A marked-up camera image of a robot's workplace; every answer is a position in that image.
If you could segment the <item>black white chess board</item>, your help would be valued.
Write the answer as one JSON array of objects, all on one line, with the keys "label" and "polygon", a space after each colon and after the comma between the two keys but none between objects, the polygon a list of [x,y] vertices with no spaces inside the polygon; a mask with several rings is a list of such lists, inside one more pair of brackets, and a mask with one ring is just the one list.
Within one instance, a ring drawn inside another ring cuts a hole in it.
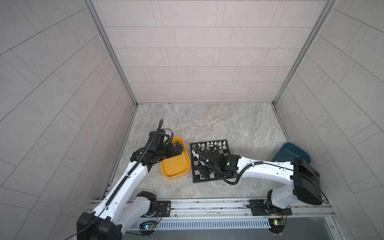
[{"label": "black white chess board", "polygon": [[230,172],[226,157],[231,154],[227,140],[214,140],[190,144],[193,164],[193,183],[233,179],[238,176]]}]

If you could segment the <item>yellow plastic tray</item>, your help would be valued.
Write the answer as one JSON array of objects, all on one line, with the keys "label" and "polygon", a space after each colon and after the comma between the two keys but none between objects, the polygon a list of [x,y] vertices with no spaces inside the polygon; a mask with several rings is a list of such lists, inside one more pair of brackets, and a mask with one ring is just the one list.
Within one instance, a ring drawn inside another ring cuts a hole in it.
[{"label": "yellow plastic tray", "polygon": [[179,142],[183,147],[182,154],[170,159],[165,159],[160,163],[162,174],[168,179],[184,176],[191,168],[191,161],[183,139],[174,137],[172,143],[175,144],[176,142]]}]

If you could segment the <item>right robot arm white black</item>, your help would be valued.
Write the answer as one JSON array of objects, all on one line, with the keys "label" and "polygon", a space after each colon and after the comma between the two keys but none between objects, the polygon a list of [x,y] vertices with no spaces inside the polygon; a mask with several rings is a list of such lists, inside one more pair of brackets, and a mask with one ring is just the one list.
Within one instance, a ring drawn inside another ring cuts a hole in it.
[{"label": "right robot arm white black", "polygon": [[321,190],[320,174],[307,161],[295,158],[289,162],[257,161],[239,155],[221,156],[198,146],[192,147],[192,155],[209,173],[216,174],[229,185],[237,185],[241,178],[257,178],[283,184],[277,190],[269,190],[260,207],[249,208],[266,215],[288,214],[291,204],[303,202],[320,206],[329,200]]}]

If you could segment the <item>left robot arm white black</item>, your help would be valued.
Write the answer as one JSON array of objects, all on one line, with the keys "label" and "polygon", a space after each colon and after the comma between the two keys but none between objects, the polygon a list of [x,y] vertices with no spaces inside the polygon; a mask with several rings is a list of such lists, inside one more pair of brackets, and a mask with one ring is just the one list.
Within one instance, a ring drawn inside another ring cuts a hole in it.
[{"label": "left robot arm white black", "polygon": [[136,150],[112,191],[91,213],[84,212],[77,220],[78,240],[121,240],[127,229],[141,216],[156,211],[157,197],[143,191],[128,207],[128,200],[151,168],[162,160],[177,157],[184,152],[183,145],[172,142],[173,135],[158,128],[149,134],[143,148]]}]

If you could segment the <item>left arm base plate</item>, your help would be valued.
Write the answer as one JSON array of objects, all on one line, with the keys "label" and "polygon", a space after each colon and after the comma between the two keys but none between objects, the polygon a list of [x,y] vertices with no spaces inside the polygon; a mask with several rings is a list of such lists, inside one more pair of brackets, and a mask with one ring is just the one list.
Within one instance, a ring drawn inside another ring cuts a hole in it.
[{"label": "left arm base plate", "polygon": [[155,207],[155,211],[150,214],[144,215],[146,218],[158,218],[160,215],[162,217],[169,217],[171,212],[171,201],[157,201],[157,205]]}]

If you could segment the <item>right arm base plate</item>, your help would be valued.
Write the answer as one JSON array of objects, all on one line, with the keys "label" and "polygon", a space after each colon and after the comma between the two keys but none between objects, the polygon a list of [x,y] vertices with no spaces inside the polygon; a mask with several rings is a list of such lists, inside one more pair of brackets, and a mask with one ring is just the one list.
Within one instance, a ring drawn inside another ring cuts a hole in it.
[{"label": "right arm base plate", "polygon": [[291,216],[290,207],[285,209],[277,208],[273,205],[267,206],[267,200],[249,200],[247,208],[251,210],[253,216]]}]

